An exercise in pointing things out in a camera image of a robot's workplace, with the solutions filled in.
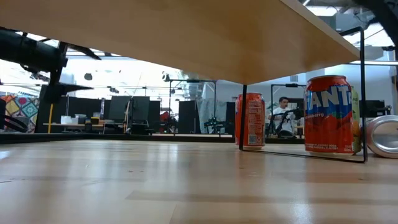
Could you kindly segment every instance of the silver can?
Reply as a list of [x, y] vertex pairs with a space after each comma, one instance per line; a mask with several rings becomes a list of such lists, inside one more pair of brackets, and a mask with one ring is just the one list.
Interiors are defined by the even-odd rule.
[[366, 144], [379, 156], [398, 159], [398, 116], [385, 115], [368, 121]]

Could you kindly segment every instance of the yellow pole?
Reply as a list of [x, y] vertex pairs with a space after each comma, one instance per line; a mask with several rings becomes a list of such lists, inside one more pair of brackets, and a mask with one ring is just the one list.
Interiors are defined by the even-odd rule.
[[49, 114], [49, 130], [47, 131], [47, 133], [51, 133], [51, 119], [52, 119], [52, 109], [54, 107], [54, 104], [52, 103], [50, 106], [50, 114]]

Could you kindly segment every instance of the black monitor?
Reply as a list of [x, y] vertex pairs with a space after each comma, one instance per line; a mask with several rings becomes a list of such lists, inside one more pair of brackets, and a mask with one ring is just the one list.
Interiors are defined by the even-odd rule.
[[6, 105], [7, 103], [3, 100], [0, 99], [0, 129], [4, 129], [4, 115], [6, 115]]
[[149, 110], [149, 96], [135, 96], [133, 97], [134, 107], [132, 110], [133, 120], [148, 120], [148, 110]]
[[[359, 101], [359, 116], [363, 117], [362, 101]], [[366, 117], [377, 118], [378, 116], [386, 115], [384, 100], [366, 100]]]
[[112, 96], [109, 107], [109, 118], [117, 123], [123, 122], [126, 116], [126, 106], [131, 96]]

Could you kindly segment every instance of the computer monitor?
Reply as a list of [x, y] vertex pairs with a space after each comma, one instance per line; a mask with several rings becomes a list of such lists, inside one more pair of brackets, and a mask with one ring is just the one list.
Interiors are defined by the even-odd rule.
[[112, 96], [109, 107], [109, 118], [117, 123], [123, 122], [126, 116], [126, 106], [131, 96]]
[[4, 115], [6, 115], [6, 105], [7, 103], [0, 99], [0, 130], [4, 129]]
[[134, 96], [132, 99], [134, 100], [132, 119], [147, 121], [150, 102], [149, 96]]

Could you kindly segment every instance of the colorful patterned wall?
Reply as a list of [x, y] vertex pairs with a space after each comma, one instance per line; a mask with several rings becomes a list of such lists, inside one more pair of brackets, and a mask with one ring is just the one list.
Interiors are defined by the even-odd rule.
[[6, 115], [13, 118], [25, 117], [29, 119], [27, 133], [34, 133], [39, 111], [39, 99], [7, 95], [1, 97], [6, 103]]

